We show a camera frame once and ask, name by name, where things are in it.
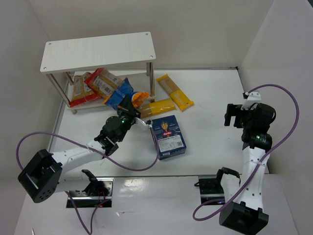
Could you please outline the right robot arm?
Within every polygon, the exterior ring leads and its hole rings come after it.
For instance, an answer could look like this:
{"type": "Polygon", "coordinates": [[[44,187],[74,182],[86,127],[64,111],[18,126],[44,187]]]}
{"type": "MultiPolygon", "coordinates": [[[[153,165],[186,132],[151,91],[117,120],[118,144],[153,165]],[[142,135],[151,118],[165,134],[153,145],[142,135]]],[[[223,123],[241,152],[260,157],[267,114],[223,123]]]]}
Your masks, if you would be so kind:
{"type": "Polygon", "coordinates": [[[226,202],[226,208],[220,212],[219,224],[244,235],[255,235],[269,219],[263,211],[262,185],[268,151],[272,147],[268,130],[276,119],[276,111],[262,103],[253,103],[248,108],[228,104],[225,126],[230,125],[232,117],[235,118],[234,127],[243,130],[243,171],[239,173],[222,167],[217,172],[226,202]]]}

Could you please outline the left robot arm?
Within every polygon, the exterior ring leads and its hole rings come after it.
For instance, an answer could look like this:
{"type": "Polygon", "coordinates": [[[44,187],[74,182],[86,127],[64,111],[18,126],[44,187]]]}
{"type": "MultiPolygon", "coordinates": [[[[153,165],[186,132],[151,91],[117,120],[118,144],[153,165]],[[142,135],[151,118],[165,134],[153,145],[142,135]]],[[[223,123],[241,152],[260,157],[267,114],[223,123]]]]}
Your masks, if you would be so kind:
{"type": "Polygon", "coordinates": [[[126,95],[117,106],[117,115],[106,120],[100,134],[88,144],[77,144],[77,148],[50,153],[38,151],[22,169],[18,181],[34,203],[40,203],[57,191],[61,177],[68,171],[84,164],[109,157],[118,149],[131,126],[140,118],[140,112],[126,95]]]}

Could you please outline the blue orange pasta bag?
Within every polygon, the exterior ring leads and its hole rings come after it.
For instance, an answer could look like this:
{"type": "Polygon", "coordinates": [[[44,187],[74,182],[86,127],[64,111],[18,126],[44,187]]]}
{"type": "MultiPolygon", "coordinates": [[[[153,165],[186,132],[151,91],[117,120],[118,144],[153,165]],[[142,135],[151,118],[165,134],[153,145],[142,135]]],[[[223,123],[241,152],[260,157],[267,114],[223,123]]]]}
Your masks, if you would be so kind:
{"type": "Polygon", "coordinates": [[[125,78],[121,85],[114,90],[108,100],[103,101],[103,104],[117,110],[117,106],[126,95],[130,97],[131,103],[135,108],[141,106],[150,96],[147,92],[135,92],[128,78],[125,78]]]}

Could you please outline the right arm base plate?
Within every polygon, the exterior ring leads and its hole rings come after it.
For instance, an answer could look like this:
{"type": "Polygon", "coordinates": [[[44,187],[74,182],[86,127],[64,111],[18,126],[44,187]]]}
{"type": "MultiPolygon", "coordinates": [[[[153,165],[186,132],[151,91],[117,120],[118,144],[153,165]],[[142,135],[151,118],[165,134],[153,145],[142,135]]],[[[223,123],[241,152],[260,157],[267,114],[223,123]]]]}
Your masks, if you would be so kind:
{"type": "Polygon", "coordinates": [[[225,203],[224,191],[215,178],[199,178],[194,186],[200,191],[202,204],[211,200],[215,200],[215,202],[207,204],[208,206],[223,205],[225,203]]]}

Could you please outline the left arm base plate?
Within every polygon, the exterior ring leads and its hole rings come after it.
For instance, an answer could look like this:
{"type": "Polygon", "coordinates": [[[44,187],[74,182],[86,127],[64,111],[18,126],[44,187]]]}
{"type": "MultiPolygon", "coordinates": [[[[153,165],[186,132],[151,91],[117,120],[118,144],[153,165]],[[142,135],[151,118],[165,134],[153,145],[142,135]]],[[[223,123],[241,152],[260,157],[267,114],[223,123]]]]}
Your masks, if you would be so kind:
{"type": "Polygon", "coordinates": [[[70,190],[77,208],[111,208],[114,178],[97,178],[98,186],[87,190],[70,190]]]}

